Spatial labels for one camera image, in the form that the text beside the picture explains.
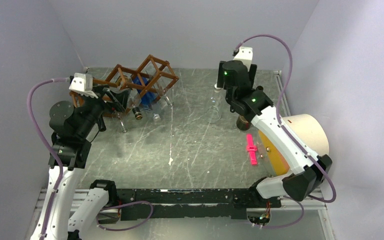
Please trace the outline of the blue square Blue Dash bottle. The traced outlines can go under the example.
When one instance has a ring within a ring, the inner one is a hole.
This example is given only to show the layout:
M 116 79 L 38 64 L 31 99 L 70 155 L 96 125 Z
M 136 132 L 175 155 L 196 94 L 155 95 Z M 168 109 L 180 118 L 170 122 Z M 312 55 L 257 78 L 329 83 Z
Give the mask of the blue square Blue Dash bottle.
M 148 85 L 150 83 L 150 80 L 143 76 L 142 76 L 142 81 L 143 83 L 145 83 L 145 85 Z M 137 85 L 142 84 L 139 77 L 137 76 L 133 79 L 133 83 Z M 156 99 L 156 97 L 157 97 L 157 94 L 151 91 L 145 93 L 141 97 L 141 105 L 143 110 L 148 115 L 148 117 L 152 118 L 154 122 L 158 122 L 159 120 L 161 120 L 160 113 L 162 110 L 158 102 L 154 103 L 154 100 Z

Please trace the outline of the olive wine bottle black top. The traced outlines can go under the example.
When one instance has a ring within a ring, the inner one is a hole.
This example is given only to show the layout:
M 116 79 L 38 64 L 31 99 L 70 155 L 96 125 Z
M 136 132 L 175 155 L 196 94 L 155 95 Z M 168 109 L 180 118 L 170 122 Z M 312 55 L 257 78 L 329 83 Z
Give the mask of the olive wine bottle black top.
M 236 101 L 240 108 L 239 111 L 237 111 L 239 117 L 236 121 L 236 126 L 241 131 L 248 130 L 251 127 L 252 118 L 261 112 L 259 107 L 262 103 L 260 103 L 259 99 L 261 99 L 263 92 L 264 88 L 258 85 L 255 89 L 252 89 L 252 91 L 241 93 L 237 98 Z

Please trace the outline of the clear bottle with silver cap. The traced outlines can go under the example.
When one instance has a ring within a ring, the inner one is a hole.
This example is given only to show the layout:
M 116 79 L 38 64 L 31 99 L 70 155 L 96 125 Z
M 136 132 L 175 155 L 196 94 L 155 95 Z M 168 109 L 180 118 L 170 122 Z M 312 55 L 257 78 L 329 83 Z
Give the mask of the clear bottle with silver cap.
M 215 123 L 222 118 L 221 105 L 224 99 L 223 88 L 215 83 L 213 91 L 210 93 L 207 101 L 207 111 L 205 117 L 209 123 Z

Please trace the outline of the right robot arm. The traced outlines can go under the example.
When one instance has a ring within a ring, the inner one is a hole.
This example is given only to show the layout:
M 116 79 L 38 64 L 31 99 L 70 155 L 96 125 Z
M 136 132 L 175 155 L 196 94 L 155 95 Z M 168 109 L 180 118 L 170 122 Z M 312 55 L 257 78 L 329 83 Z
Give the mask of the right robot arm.
M 293 132 L 264 89 L 253 87 L 248 68 L 240 60 L 221 61 L 217 81 L 226 91 L 225 100 L 230 111 L 245 118 L 268 137 L 289 166 L 289 171 L 283 175 L 259 180 L 250 193 L 250 202 L 255 207 L 262 207 L 269 198 L 280 196 L 300 202 L 310 197 L 324 181 L 331 187 L 332 198 L 319 200 L 335 201 L 337 192 L 328 176 L 332 159 L 327 154 L 319 155 Z

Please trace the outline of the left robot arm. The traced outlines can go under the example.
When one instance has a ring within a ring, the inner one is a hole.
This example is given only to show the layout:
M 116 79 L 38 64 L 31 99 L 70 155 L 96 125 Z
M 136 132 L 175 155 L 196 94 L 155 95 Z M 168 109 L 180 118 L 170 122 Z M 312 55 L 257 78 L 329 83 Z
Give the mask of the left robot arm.
M 87 137 L 94 126 L 104 132 L 103 114 L 123 112 L 130 96 L 128 89 L 114 92 L 105 85 L 94 87 L 93 93 L 92 97 L 83 97 L 84 104 L 80 107 L 63 100 L 50 108 L 51 142 L 45 139 L 37 122 L 33 123 L 50 158 L 48 187 L 32 240 L 79 240 L 82 229 L 91 224 L 102 207 L 112 208 L 118 203 L 115 183 L 96 180 L 92 183 L 92 193 L 70 218 L 76 186 L 84 174 L 92 146 Z

